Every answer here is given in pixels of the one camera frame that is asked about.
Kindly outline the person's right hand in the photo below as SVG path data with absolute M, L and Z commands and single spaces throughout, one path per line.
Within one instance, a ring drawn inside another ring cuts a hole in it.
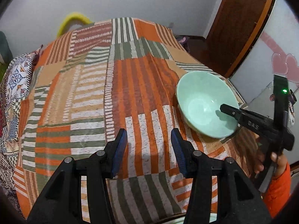
M 254 173 L 259 174 L 264 170 L 266 151 L 269 146 L 269 143 L 266 139 L 264 139 L 261 136 L 258 136 L 256 138 L 256 143 L 258 144 L 258 149 L 256 151 L 256 155 L 254 159 Z M 270 158 L 275 166 L 275 171 L 272 175 L 272 178 L 278 178 L 286 170 L 286 166 L 288 164 L 287 157 L 283 153 L 277 154 L 275 152 L 272 152 Z

